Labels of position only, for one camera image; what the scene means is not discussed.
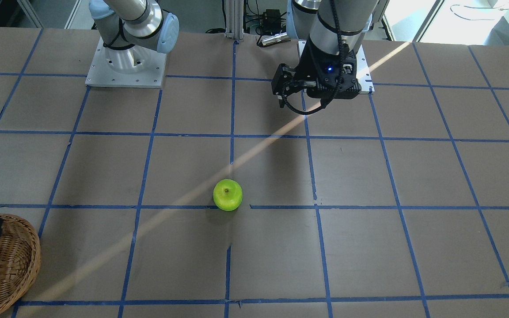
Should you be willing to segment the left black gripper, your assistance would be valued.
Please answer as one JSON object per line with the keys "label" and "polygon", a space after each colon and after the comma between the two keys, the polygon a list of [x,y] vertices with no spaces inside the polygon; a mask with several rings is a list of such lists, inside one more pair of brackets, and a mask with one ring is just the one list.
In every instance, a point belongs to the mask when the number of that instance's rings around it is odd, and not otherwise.
{"label": "left black gripper", "polygon": [[[359,95],[356,53],[347,44],[342,45],[342,52],[343,60],[339,54],[325,53],[312,40],[307,40],[297,67],[280,63],[271,80],[271,90],[278,97],[279,106],[294,109],[288,97],[303,89],[309,96],[332,96],[338,79],[341,81],[338,96]],[[315,86],[305,86],[305,81],[314,81]]]}

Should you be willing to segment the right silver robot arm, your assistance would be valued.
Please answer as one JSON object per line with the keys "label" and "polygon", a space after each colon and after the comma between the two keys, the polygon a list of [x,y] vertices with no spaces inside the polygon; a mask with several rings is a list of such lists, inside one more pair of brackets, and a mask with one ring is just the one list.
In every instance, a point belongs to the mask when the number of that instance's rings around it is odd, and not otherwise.
{"label": "right silver robot arm", "polygon": [[[97,31],[0,28],[0,209],[139,217],[178,20],[155,0],[92,0]],[[143,78],[144,71],[156,74]]]}

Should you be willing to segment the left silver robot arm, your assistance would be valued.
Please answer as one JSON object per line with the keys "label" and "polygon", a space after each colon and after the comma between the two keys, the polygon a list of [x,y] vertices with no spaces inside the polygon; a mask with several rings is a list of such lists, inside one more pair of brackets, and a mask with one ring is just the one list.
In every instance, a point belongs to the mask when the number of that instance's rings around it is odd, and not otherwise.
{"label": "left silver robot arm", "polygon": [[[305,45],[297,65],[281,63],[271,81],[281,108],[311,115],[334,99],[361,93],[357,53],[377,5],[377,0],[289,0],[287,35]],[[292,106],[289,96],[301,91],[319,99],[319,107],[303,111]]]}

